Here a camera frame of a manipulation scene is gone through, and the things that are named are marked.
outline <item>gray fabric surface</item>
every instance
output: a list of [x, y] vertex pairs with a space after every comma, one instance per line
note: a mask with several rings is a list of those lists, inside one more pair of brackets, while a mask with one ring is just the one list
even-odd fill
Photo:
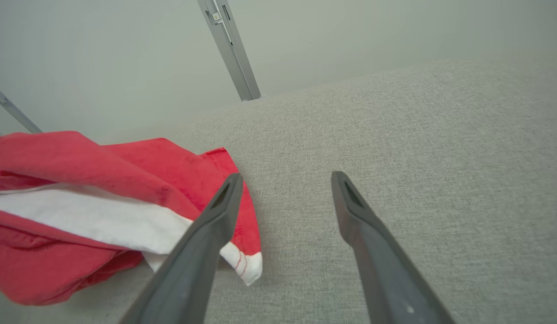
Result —
[[[262, 278], [223, 264], [208, 323], [366, 323], [330, 172], [342, 170], [465, 323], [557, 323], [557, 66], [441, 62], [225, 107], [166, 137], [225, 146], [260, 226]], [[0, 323], [115, 323], [145, 267]]]

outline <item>gray wall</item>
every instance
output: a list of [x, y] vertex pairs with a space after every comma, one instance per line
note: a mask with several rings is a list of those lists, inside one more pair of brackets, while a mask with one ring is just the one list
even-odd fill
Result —
[[[557, 0], [231, 0], [263, 95], [436, 59], [556, 59]], [[239, 102], [196, 0], [0, 0], [0, 90], [99, 142]]]

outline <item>red cloth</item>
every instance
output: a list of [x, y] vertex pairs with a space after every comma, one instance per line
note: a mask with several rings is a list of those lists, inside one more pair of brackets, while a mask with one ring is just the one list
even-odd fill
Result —
[[[224, 148], [196, 155], [164, 138], [100, 146], [72, 131], [0, 137], [0, 191], [52, 183], [97, 186], [191, 220], [233, 172], [237, 167]], [[231, 242], [246, 255], [261, 250], [246, 185]], [[0, 211], [0, 290], [14, 302], [62, 302], [141, 260], [140, 252]]]

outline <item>metal frame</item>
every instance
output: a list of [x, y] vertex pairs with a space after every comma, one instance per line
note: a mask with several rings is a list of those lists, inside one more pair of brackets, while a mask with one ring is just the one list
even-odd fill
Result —
[[[261, 97], [227, 0], [197, 0], [241, 100]], [[221, 19], [215, 20], [218, 13]]]
[[34, 123], [26, 117], [21, 110], [17, 108], [15, 104], [11, 100], [7, 98], [1, 91], [0, 91], [0, 105], [10, 113], [23, 127], [25, 127], [29, 132], [35, 133], [42, 133], [42, 131], [34, 125]]

